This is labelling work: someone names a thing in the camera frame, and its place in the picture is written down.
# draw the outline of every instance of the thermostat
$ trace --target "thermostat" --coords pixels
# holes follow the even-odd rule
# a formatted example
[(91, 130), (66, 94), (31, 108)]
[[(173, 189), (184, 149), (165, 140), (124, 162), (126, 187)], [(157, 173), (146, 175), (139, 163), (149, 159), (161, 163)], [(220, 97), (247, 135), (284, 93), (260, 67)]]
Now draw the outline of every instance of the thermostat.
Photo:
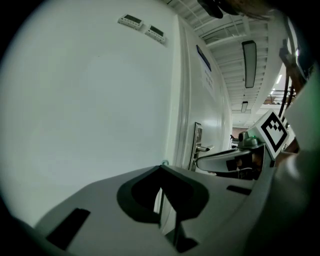
[(139, 30), (144, 22), (141, 19), (126, 14), (118, 19), (118, 23), (128, 26), (132, 29)]
[(145, 34), (161, 44), (164, 44), (166, 41), (165, 33), (152, 25), (148, 27), (148, 30), (145, 32)]

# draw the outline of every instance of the device screen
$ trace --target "device screen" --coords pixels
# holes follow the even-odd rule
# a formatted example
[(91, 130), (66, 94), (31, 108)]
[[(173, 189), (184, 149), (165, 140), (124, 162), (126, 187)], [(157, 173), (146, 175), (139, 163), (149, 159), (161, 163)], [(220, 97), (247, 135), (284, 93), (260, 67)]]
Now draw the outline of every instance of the device screen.
[(164, 33), (161, 30), (159, 30), (156, 27), (154, 27), (154, 26), (151, 26), (150, 30), (152, 30), (153, 32), (156, 32), (157, 34), (159, 34), (162, 37), (164, 36)]
[(133, 22), (136, 22), (136, 23), (140, 23), (141, 22), (140, 19), (132, 17), (131, 15), (126, 15), (125, 18), (128, 19), (128, 20), (131, 20)]

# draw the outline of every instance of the ceiling light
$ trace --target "ceiling light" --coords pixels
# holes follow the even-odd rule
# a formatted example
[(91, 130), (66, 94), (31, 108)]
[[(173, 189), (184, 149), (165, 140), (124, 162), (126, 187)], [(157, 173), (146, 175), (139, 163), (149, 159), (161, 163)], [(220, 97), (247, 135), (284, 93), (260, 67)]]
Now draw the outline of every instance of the ceiling light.
[(276, 84), (279, 84), (281, 77), (282, 77), (282, 74), (279, 75), (278, 80), (276, 81)]
[(242, 102), (241, 112), (242, 112), (242, 113), (246, 112), (247, 107), (248, 107), (248, 101)]
[(254, 41), (242, 42), (245, 65), (245, 88), (252, 88), (255, 84), (257, 68), (257, 45)]

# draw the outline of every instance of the fluorescent light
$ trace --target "fluorescent light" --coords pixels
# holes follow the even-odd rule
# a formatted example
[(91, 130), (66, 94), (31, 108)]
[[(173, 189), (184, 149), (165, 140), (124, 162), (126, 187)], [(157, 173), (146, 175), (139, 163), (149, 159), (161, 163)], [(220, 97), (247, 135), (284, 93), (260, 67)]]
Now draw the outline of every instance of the fluorescent light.
[(276, 84), (279, 84), (281, 77), (282, 77), (282, 74), (279, 75), (278, 80), (276, 81)]
[(257, 68), (257, 45), (254, 41), (242, 42), (244, 65), (245, 65), (245, 88), (255, 85)]
[(246, 112), (247, 107), (248, 107), (248, 101), (242, 102), (241, 112), (242, 112), (242, 113)]

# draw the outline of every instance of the ceiling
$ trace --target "ceiling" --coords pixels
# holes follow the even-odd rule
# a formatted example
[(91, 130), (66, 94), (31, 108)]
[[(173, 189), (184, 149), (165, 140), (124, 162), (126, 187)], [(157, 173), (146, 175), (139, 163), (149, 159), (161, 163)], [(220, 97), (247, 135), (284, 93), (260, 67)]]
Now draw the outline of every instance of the ceiling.
[[(229, 15), (225, 12), (223, 18), (213, 18), (197, 0), (163, 1), (193, 27), (195, 33), (204, 40), (212, 52), (229, 93), (233, 126), (251, 126), (253, 121), (250, 121), (250, 118), (253, 118), (271, 92), (281, 67), (279, 48), (282, 39), (280, 36), (278, 38), (275, 36), (277, 30), (275, 24), (241, 15)], [(248, 40), (254, 40), (257, 51), (253, 88), (245, 88), (242, 42)], [(241, 113), (243, 101), (248, 101), (245, 113)]]

